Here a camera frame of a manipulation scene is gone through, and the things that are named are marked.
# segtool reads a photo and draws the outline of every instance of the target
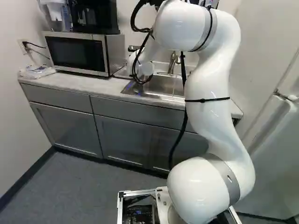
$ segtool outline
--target white refrigerator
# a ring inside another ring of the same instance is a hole
[[[249,132],[256,184],[234,206],[239,212],[278,219],[299,214],[298,52]]]

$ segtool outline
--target countertop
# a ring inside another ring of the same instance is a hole
[[[119,79],[113,77],[110,79],[103,79],[100,77],[85,77],[57,72],[55,74],[42,77],[40,79],[25,79],[23,77],[19,77],[18,80],[20,83],[24,84],[81,93],[96,97],[117,99],[145,105],[155,105],[177,110],[185,109],[184,102],[145,98],[138,95],[133,96],[122,94],[121,91],[130,82],[130,80],[126,79]],[[232,118],[242,118],[243,112],[238,108],[238,106],[233,102],[233,100],[230,100],[230,110],[232,113]]]

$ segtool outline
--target coffee machine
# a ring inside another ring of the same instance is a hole
[[[119,34],[116,0],[68,0],[73,32]]]

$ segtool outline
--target refrigerator handle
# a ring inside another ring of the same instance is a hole
[[[257,148],[267,148],[267,146],[274,141],[274,139],[280,135],[281,131],[291,122],[291,120],[297,115],[298,108],[297,106],[290,100],[286,99],[285,104],[287,108],[284,110],[284,114],[280,119],[277,121],[277,123],[274,125],[274,130],[269,133],[260,143],[259,145],[255,145],[255,149],[253,151],[253,154],[255,156],[258,156],[257,154],[260,153],[260,151],[256,150]]]

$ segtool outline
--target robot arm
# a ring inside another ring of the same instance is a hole
[[[188,224],[207,223],[244,198],[255,183],[251,158],[232,123],[229,100],[223,100],[229,96],[228,76],[241,41],[240,27],[232,15],[220,10],[167,0],[153,31],[161,46],[197,51],[200,58],[185,84],[185,99],[189,121],[208,140],[209,148],[203,157],[183,161],[170,171],[167,187],[175,210],[168,217],[171,220],[176,211]]]
[[[161,46],[159,43],[155,41],[152,36],[149,36],[144,48],[139,49],[130,55],[127,63],[127,71],[132,72],[133,62],[141,50],[142,52],[139,55],[138,61],[135,65],[137,77],[140,78],[142,75],[148,77],[153,74],[155,72],[155,67],[151,60],[153,60],[155,54],[160,48]]]

